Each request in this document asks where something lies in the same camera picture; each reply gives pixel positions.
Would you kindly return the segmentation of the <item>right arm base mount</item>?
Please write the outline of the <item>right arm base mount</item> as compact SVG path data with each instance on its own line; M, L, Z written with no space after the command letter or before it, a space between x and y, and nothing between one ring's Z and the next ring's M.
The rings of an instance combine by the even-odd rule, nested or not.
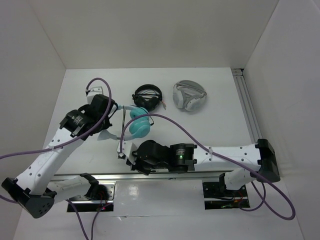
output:
M250 208L246 187L239 190L220 191L218 182L203 182L203 196L205 210Z

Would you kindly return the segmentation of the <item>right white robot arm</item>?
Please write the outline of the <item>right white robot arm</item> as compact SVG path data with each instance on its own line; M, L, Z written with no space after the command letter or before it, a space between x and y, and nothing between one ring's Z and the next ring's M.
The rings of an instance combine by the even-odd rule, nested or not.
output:
M236 147L201 147L193 143L164 146L154 140L136 146L125 141L118 145L118 154L124 156L131 171L146 176L158 170L173 174L221 172L218 190L223 196L230 196L254 180L277 183L281 179L275 150L263 138Z

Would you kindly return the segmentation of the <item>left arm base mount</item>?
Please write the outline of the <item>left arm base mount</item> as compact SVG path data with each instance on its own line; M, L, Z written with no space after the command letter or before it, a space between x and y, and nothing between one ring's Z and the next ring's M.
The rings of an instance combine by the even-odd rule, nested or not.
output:
M116 183L111 181L101 181L98 190L92 197L79 195L69 200L80 213L94 213L99 209L102 212L114 211Z

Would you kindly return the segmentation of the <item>teal cat-ear headphones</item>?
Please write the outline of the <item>teal cat-ear headphones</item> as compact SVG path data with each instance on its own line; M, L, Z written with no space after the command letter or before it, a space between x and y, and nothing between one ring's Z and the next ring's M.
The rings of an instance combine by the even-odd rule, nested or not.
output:
M117 107L117 110L123 110L123 111L129 110L129 115L132 120L138 116L149 114L149 112L144 107L133 106L133 105L119 105ZM129 125L130 134L125 135L123 140L131 141L133 139L144 138L149 134L151 130L151 126L152 124L150 123L149 116L143 116L143 117L137 118ZM109 140L109 139L118 141L121 139L121 136L112 134L108 130L102 130L97 137L98 141Z

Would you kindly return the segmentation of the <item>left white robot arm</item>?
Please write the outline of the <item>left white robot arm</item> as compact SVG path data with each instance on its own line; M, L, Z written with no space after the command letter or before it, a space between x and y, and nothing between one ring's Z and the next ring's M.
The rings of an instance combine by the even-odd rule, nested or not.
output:
M89 104L68 112L48 144L48 151L41 153L17 177L7 177L1 186L35 219L47 214L54 204L76 196L84 196L88 200L105 197L108 190L89 173L59 182L52 182L52 178L87 139L84 133L89 131L92 136L112 126L109 114L116 106L113 99L96 94Z

